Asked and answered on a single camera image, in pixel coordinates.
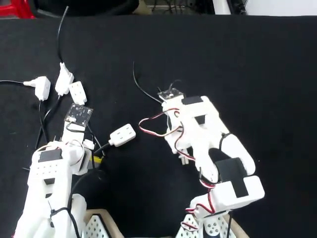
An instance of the red and white wire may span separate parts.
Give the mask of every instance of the red and white wire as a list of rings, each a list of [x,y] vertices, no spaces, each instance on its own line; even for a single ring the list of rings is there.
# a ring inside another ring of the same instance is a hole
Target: red and white wire
[[[141,127],[141,123],[143,123],[144,121],[156,119],[156,118],[162,116],[163,114],[165,114],[166,112],[171,111],[171,110],[178,111],[179,109],[178,109],[178,108],[170,108],[170,109],[167,109],[167,110],[164,111],[164,112],[161,112],[161,113],[159,113],[159,114],[156,114],[156,115],[153,116],[153,117],[144,118],[144,119],[140,120],[140,122],[139,122],[139,128],[140,128],[140,130],[143,131],[143,132],[145,132],[145,133],[147,133],[147,134],[154,135],[154,136],[157,136],[157,137],[165,137],[165,136],[167,136],[167,135],[169,135],[169,134],[172,134],[173,132],[177,131],[177,130],[180,128],[180,126],[177,127],[177,128],[174,129],[174,130],[171,130],[171,131],[165,133],[165,134],[158,134],[158,133],[156,133],[156,132],[154,132],[154,131],[147,130],[147,129],[144,129],[144,128]]]
[[[184,131],[185,131],[185,128],[184,128],[183,123],[182,123],[182,122],[180,122],[180,123],[181,123],[181,125],[182,125],[182,126],[180,126],[180,127],[183,128],[183,129],[182,129],[182,132],[181,132],[181,134],[179,135],[179,137],[175,140],[174,148],[175,148],[175,150],[176,150],[179,154],[185,156],[188,160],[195,161],[195,158],[194,158],[193,156],[190,156],[190,155],[188,155],[188,154],[185,154],[184,152],[182,152],[182,151],[180,151],[179,149],[177,149],[177,142],[180,140],[180,138],[183,137]]]
[[[202,181],[201,178],[199,179],[199,182],[202,184],[202,186],[204,186],[204,187],[206,187],[206,188],[208,188],[208,189],[213,189],[213,188],[216,187],[216,185],[214,185],[214,184],[208,184],[208,183]]]
[[[210,209],[209,209],[208,207],[206,207],[206,206],[205,206],[204,204],[202,204],[202,203],[197,203],[195,208],[186,208],[185,211],[186,211],[187,213],[189,213],[189,214],[194,215],[195,210],[197,210],[198,207],[200,206],[200,207],[204,208],[204,209],[205,209],[207,212],[209,212],[210,214],[216,213],[216,211],[215,211],[215,209],[214,209],[214,207],[213,207],[212,201],[211,201],[210,191],[208,191],[207,197],[208,197],[208,204],[209,204]]]
[[[195,231],[198,230],[197,227],[195,227],[195,226],[193,226],[193,225],[191,225],[191,224],[188,224],[188,223],[186,223],[186,222],[181,222],[181,223],[180,223],[180,226],[181,226],[184,230],[187,230],[187,231],[189,231],[189,232],[195,232]]]

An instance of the red object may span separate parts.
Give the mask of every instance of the red object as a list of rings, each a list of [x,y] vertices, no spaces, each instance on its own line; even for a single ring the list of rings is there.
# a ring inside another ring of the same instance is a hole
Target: red object
[[[35,18],[28,5],[28,0],[11,0],[11,4],[0,6],[0,17],[10,15],[19,18]]]

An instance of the black fabric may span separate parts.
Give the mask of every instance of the black fabric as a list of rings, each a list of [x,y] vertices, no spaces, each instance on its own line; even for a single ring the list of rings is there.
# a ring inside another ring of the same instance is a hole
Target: black fabric
[[[0,77],[31,80],[59,73],[59,19],[0,21]],[[79,188],[88,208],[106,208],[127,237],[175,235],[191,199],[206,193],[191,163],[182,166],[166,141],[137,129],[161,106],[155,94],[181,79],[188,96],[206,95],[228,129],[253,156],[265,198],[235,211],[250,237],[304,237],[313,232],[316,200],[316,17],[151,16],[73,18],[65,21],[62,53],[82,81],[92,130],[101,143],[126,123],[137,137],[111,147],[103,163],[107,182],[87,179]],[[34,88],[0,84],[1,237],[20,217],[40,126]],[[57,99],[53,92],[52,104]],[[63,97],[48,126],[61,136],[72,103]],[[155,121],[164,131],[166,118]]]

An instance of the black circuit board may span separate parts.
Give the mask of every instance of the black circuit board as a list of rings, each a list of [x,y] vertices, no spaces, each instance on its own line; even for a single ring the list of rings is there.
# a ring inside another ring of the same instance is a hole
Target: black circuit board
[[[73,103],[64,121],[86,127],[92,113],[93,109]]]

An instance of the cable connector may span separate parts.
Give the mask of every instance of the cable connector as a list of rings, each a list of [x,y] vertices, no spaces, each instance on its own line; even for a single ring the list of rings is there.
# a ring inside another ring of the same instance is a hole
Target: cable connector
[[[118,147],[134,139],[136,133],[130,124],[124,125],[110,134],[109,144]]]
[[[35,96],[40,101],[45,101],[50,94],[51,82],[46,76],[40,76],[31,81],[23,82],[25,86],[31,86],[35,88]]]
[[[70,84],[69,91],[74,103],[85,105],[85,102],[87,102],[87,97],[80,81]]]
[[[55,91],[58,95],[68,94],[69,85],[74,81],[74,75],[66,68],[65,63],[59,63],[60,71],[55,85]]]

